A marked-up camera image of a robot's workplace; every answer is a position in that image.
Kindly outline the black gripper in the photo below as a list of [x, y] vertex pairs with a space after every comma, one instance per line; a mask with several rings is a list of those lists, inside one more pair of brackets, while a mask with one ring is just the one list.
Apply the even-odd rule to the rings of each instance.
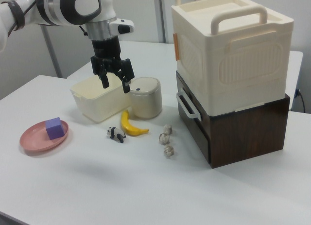
[[91, 57], [93, 74], [98, 75], [103, 88], [109, 87], [107, 71], [103, 59], [116, 59], [114, 74], [121, 80], [124, 93], [130, 92], [131, 80], [134, 79], [134, 71], [130, 59], [121, 60], [121, 47], [119, 37], [115, 36], [104, 40], [92, 40], [95, 55]]

